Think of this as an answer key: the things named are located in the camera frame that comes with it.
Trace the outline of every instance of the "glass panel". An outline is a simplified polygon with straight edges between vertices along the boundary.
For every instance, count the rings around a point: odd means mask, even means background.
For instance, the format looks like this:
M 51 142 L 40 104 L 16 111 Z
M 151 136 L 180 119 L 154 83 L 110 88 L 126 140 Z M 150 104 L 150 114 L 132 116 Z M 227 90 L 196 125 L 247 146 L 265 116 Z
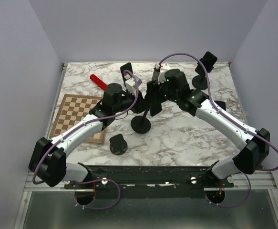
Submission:
M 246 191 L 226 191 L 223 204 L 235 204 Z M 105 206 L 113 200 L 96 200 Z M 254 190 L 238 208 L 218 208 L 205 199 L 122 199 L 106 211 L 75 207 L 73 193 L 35 192 L 25 220 L 26 229 L 278 229 L 267 190 Z

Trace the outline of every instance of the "silver bolt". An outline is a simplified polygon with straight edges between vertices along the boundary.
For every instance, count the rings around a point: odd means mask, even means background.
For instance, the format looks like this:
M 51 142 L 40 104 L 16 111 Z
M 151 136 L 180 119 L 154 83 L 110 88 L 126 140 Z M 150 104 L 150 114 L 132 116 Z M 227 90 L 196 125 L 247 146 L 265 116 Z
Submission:
M 108 180 L 107 180 L 107 178 L 104 177 L 103 180 L 102 180 L 102 184 L 106 185 L 107 183 L 108 183 Z
M 234 181 L 233 177 L 228 177 L 227 180 L 229 183 L 233 183 L 233 181 Z
M 191 177 L 191 183 L 192 183 L 192 184 L 196 184 L 196 183 L 197 183 L 196 177 Z

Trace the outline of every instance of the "marble table surface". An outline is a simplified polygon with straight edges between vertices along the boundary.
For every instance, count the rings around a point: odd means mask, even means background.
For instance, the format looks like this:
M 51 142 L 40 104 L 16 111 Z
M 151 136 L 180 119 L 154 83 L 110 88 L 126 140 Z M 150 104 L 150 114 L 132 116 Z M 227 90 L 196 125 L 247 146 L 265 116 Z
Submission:
M 120 66 L 123 64 L 125 63 L 69 63 L 53 121 L 64 94 L 103 95 L 103 90 L 90 80 L 91 74 L 97 75 L 107 84 L 123 84 L 120 73 Z M 152 77 L 154 63 L 134 62 L 132 65 L 134 74 L 143 82 L 140 90 L 145 95 L 145 83 Z M 169 65 L 171 68 L 183 71 L 192 88 L 191 81 L 196 76 L 196 64 L 169 63 Z M 227 111 L 243 120 L 243 112 L 228 64 L 217 63 L 210 73 L 210 81 L 214 100 L 225 101 Z M 135 114 L 130 112 L 125 119 L 116 120 L 107 128 L 104 145 L 81 144 L 70 154 L 67 162 L 115 166 L 209 166 L 218 159 L 238 152 L 230 140 L 208 123 L 181 111 L 172 102 L 165 102 L 162 106 L 160 114 L 154 117 L 147 115 L 152 125 L 147 134 L 140 135 L 132 130 L 130 121 Z M 109 138 L 117 134 L 123 134 L 128 143 L 127 152 L 121 156 L 115 156 L 109 150 Z

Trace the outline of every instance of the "wooden chessboard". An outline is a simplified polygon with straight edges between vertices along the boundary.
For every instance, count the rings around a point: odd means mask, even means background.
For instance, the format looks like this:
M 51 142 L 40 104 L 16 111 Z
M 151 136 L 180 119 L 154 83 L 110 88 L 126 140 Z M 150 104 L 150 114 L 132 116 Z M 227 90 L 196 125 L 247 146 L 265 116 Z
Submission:
M 65 94 L 56 115 L 50 138 L 61 135 L 78 124 L 101 99 L 101 97 L 88 95 Z M 105 130 L 89 137 L 85 142 L 102 145 L 104 137 Z

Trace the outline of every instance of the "white wall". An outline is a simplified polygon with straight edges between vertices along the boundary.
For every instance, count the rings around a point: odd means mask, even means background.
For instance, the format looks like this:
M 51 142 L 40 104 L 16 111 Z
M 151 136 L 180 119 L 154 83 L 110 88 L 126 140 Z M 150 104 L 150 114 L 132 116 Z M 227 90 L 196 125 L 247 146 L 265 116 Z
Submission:
M 266 0 L 30 0 L 64 62 L 231 61 Z M 174 61 L 191 61 L 175 57 Z
M 12 228 L 61 64 L 30 3 L 0 0 L 0 228 Z
M 232 63 L 248 122 L 270 131 L 278 147 L 278 0 L 268 0 Z M 271 151 L 266 167 L 278 164 Z M 278 185 L 278 171 L 274 172 Z

